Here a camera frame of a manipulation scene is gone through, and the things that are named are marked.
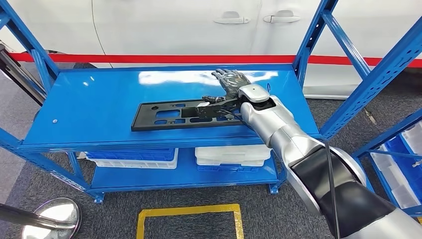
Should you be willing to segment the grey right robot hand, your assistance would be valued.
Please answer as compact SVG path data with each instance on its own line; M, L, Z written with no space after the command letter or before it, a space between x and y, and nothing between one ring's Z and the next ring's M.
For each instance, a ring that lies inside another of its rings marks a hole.
M210 104L235 99L238 97L238 92L241 87L251 84L243 73L236 70L216 69L211 74L218 80L222 88L225 90L226 95L221 97L202 96L202 100L209 102Z

